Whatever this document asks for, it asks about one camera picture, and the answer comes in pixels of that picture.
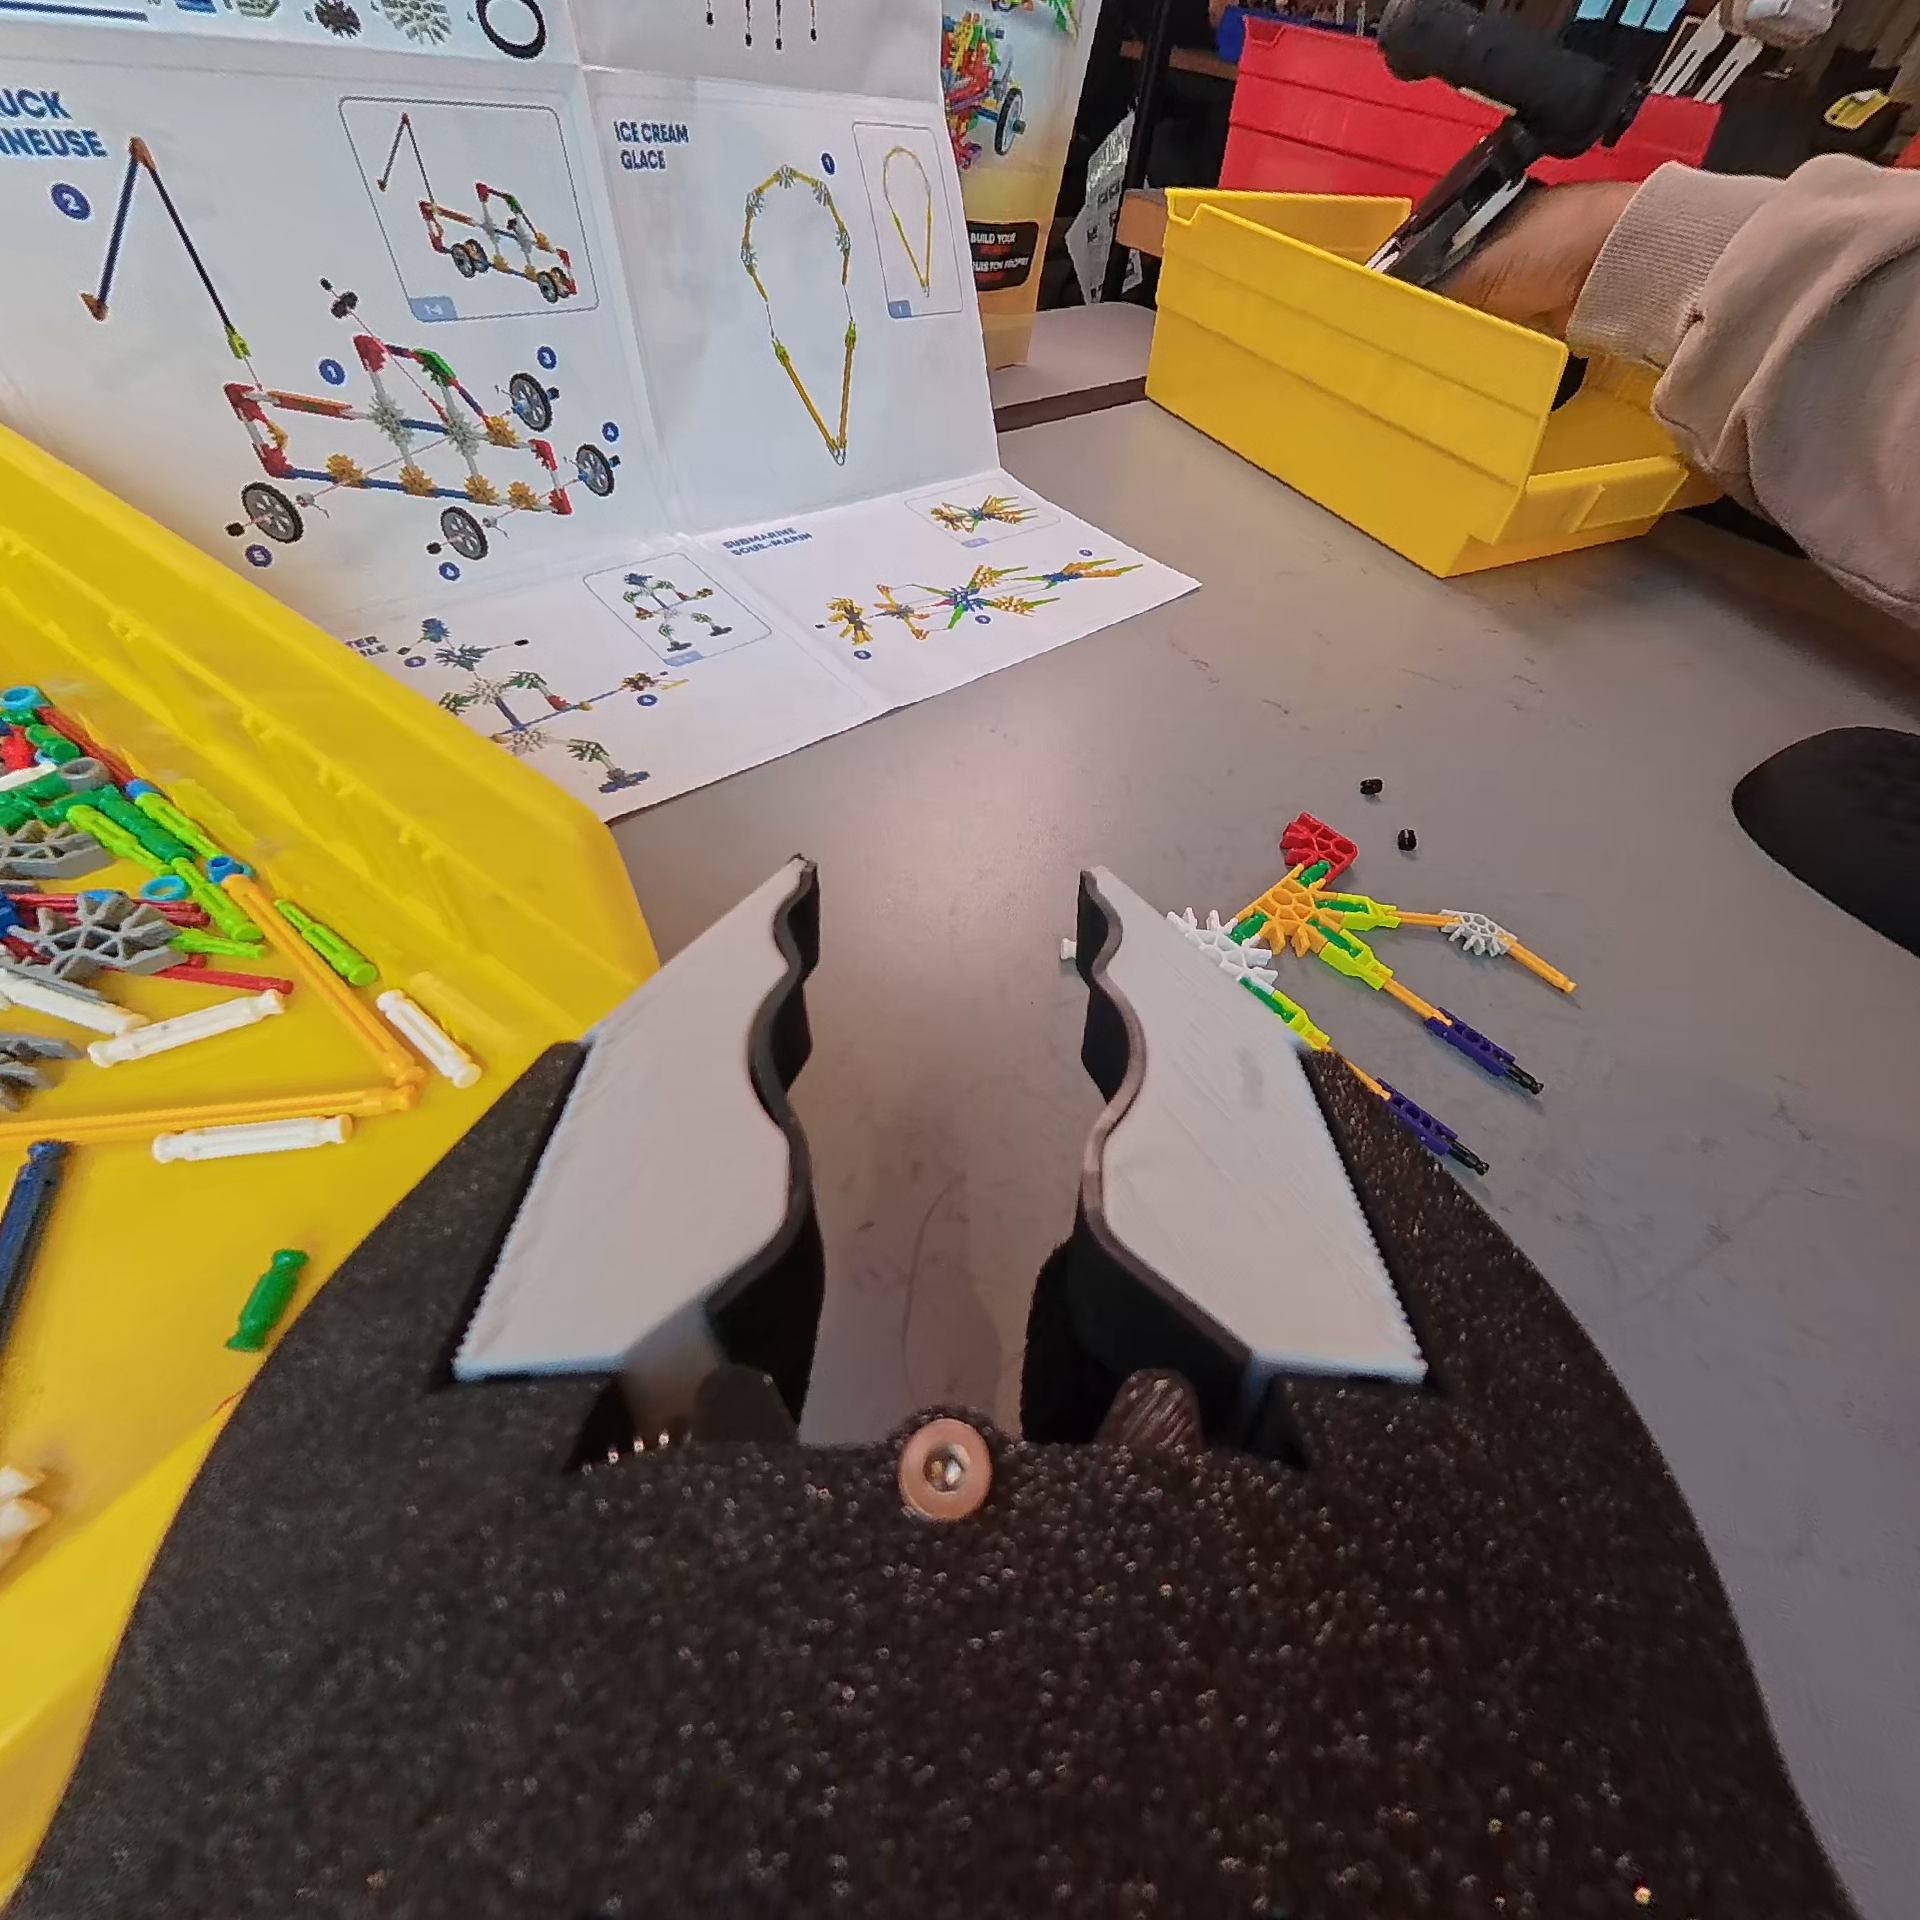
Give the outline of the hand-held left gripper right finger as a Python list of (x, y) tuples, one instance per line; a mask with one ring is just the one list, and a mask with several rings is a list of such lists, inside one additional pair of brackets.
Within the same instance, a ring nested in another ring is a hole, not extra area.
[(1423, 1384), (1423, 1346), (1267, 950), (1091, 868), (1074, 966), (1103, 1112), (1073, 1232), (1030, 1311), (1022, 1438), (1096, 1439), (1148, 1373), (1191, 1392), (1200, 1439), (1304, 1453), (1294, 1384)]

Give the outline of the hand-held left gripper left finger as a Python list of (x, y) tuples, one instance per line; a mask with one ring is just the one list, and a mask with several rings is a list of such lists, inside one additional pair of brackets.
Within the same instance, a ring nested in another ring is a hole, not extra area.
[(792, 856), (590, 1028), (457, 1383), (595, 1379), (648, 1443), (799, 1438), (825, 1247), (790, 1092), (819, 958)]

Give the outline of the colourful construction toy model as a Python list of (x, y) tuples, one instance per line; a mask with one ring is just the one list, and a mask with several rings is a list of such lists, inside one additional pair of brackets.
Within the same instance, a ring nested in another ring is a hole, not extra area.
[(1420, 1024), (1441, 1006), (1400, 988), (1390, 966), (1363, 940), (1372, 927), (1423, 926), (1441, 931), (1441, 914), (1408, 914), (1392, 903), (1340, 888), (1354, 867), (1354, 838), (1310, 811), (1299, 811), (1281, 831), (1286, 874), (1235, 917), (1212, 917), (1198, 926), (1194, 914), (1176, 918), (1196, 944), (1212, 952), (1238, 982), (1286, 1021), (1308, 1048), (1340, 1059), (1334, 1038), (1281, 988), (1278, 952), (1310, 955), (1328, 968), (1355, 978), (1372, 992), (1385, 992), (1411, 1008)]

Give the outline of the yellow plastic bin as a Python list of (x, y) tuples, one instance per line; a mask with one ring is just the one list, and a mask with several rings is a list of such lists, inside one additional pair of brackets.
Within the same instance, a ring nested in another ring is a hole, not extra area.
[(1404, 198), (1170, 188), (1145, 394), (1439, 578), (1643, 535), (1718, 496), (1652, 372), (1369, 269)]
[(66, 1143), (4, 1287), (4, 1892), (40, 1848), (138, 1590), (263, 1355), (228, 1348), (282, 1251), (288, 1314), (540, 1052), (657, 968), (583, 802), (103, 486), (4, 432), (4, 686), (151, 779), (251, 876), (235, 975), (282, 1018), (4, 1112), (4, 1191)]

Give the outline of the grey desk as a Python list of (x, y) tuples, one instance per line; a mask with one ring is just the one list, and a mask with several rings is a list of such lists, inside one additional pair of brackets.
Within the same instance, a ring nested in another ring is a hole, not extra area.
[(1576, 978), (1383, 942), (1539, 1100), (1348, 980), (1297, 995), (1490, 1162), (1482, 1202), (1686, 1485), (1860, 1910), (1915, 1915), (1915, 962), (1731, 811), (1801, 735), (1913, 732), (1915, 635), (1696, 518), (1441, 582), (1148, 403), (1000, 454), (1200, 590), (612, 829), (662, 955), (822, 867), (804, 1434), (1016, 1412), (1098, 1115), (1076, 876), (1225, 909), (1308, 810), (1366, 893), (1474, 908)]

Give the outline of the person's right hand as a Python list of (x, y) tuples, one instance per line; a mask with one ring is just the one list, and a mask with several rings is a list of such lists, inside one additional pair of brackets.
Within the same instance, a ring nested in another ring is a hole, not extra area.
[(1555, 339), (1569, 334), (1586, 278), (1636, 196), (1634, 183), (1542, 186), (1448, 278), (1439, 292)]

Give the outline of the red plastic crate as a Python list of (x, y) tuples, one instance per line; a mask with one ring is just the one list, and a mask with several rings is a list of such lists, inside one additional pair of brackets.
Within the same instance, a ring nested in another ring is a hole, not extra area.
[[(1292, 19), (1257, 21), (1240, 47), (1218, 183), (1231, 189), (1423, 200), (1500, 119), (1443, 83), (1390, 75), (1374, 39)], [(1546, 158), (1547, 183), (1643, 180), (1666, 160), (1702, 164), (1721, 108), (1651, 92), (1615, 147)]]

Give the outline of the construction toy set box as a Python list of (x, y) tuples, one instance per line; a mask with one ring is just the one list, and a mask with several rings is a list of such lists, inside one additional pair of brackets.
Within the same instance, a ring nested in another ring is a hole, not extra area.
[(1025, 364), (1100, 2), (944, 5), (943, 85), (990, 371)]

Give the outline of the pile of colourful construction pieces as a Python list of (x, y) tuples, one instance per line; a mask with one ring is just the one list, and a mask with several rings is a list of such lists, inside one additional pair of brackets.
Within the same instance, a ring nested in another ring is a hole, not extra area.
[(440, 995), (457, 922), (378, 790), (267, 748), (187, 774), (126, 723), (4, 864), (4, 1595), (105, 1551), (282, 1311), (502, 1087)]

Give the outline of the white folded instruction sheet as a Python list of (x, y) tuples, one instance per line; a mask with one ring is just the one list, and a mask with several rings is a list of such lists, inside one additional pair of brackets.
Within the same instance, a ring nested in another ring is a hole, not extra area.
[(4, 5), (4, 421), (610, 820), (1196, 590), (1000, 462), (938, 5)]

